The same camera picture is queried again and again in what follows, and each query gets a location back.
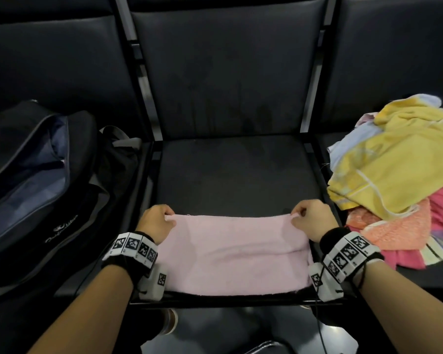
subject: floor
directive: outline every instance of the floor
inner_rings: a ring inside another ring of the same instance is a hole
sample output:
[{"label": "floor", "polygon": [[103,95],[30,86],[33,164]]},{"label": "floor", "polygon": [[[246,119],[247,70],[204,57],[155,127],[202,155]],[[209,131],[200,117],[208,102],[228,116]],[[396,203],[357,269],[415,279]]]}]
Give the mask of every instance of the floor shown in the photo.
[{"label": "floor", "polygon": [[[266,332],[287,341],[298,354],[325,353],[316,318],[303,307],[184,309],[177,313],[176,330],[145,343],[144,354],[245,353],[254,343],[265,340]],[[357,342],[342,328],[320,326],[327,354],[356,352]],[[269,348],[259,354],[288,352]]]}]

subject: cable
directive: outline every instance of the cable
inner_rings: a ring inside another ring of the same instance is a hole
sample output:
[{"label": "cable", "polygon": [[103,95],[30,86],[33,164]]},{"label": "cable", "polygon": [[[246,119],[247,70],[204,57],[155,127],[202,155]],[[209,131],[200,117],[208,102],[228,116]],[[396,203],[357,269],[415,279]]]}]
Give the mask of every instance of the cable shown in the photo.
[{"label": "cable", "polygon": [[[322,280],[322,276],[323,276],[323,271],[325,270],[325,267],[322,267],[322,271],[320,272],[320,281]],[[318,285],[317,289],[316,289],[316,297],[315,297],[315,309],[316,309],[316,325],[318,327],[318,333],[320,334],[320,340],[322,341],[322,346],[323,346],[323,351],[325,352],[325,354],[328,354],[328,352],[326,351],[326,346],[325,346],[325,342],[323,341],[323,335],[322,335],[322,330],[320,329],[320,320],[318,319],[318,306],[317,306],[317,301],[318,301],[318,291],[320,290],[320,285]]]},{"label": "cable", "polygon": [[74,300],[77,297],[77,293],[79,292],[80,287],[82,287],[83,283],[85,282],[85,280],[89,277],[89,275],[94,271],[95,266],[97,265],[97,263],[99,263],[99,259],[100,257],[103,255],[103,253],[108,249],[108,246],[110,246],[113,242],[115,241],[115,239],[112,239],[110,242],[108,242],[108,244],[103,248],[103,250],[100,252],[99,256],[97,257],[97,261],[95,261],[94,265],[92,266],[92,268],[90,269],[90,271],[85,275],[85,277],[83,278],[83,280],[80,282],[80,284],[77,286],[76,291],[74,292],[74,295],[72,296],[72,300]]}]

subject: black backpack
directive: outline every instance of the black backpack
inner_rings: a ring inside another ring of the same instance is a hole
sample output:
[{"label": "black backpack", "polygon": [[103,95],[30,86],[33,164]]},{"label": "black backpack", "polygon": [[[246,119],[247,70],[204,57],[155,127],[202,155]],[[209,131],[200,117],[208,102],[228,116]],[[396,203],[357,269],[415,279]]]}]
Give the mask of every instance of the black backpack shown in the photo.
[{"label": "black backpack", "polygon": [[63,116],[27,101],[0,114],[0,297],[49,266],[62,273],[116,235],[98,237],[128,190],[140,146],[118,128],[99,132],[86,111]]}]

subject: shoe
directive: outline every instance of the shoe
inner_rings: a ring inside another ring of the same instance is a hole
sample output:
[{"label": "shoe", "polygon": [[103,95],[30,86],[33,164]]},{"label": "shoe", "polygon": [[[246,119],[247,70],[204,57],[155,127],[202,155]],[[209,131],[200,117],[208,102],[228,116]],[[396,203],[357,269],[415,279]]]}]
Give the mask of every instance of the shoe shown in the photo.
[{"label": "shoe", "polygon": [[162,309],[162,314],[164,315],[164,324],[162,326],[162,330],[159,332],[159,335],[165,336],[172,333],[177,327],[179,316],[173,309]]}]

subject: chair backrest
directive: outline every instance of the chair backrest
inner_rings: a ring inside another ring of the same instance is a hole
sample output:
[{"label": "chair backrest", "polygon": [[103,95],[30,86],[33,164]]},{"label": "chair backrest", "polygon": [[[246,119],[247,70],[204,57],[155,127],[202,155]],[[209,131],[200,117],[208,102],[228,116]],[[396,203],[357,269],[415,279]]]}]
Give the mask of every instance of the chair backrest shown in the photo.
[{"label": "chair backrest", "polygon": [[165,139],[298,131],[325,0],[128,4]]},{"label": "chair backrest", "polygon": [[0,0],[0,110],[35,99],[149,139],[109,0]]},{"label": "chair backrest", "polygon": [[417,93],[443,100],[443,0],[341,0],[310,129],[347,131]]}]

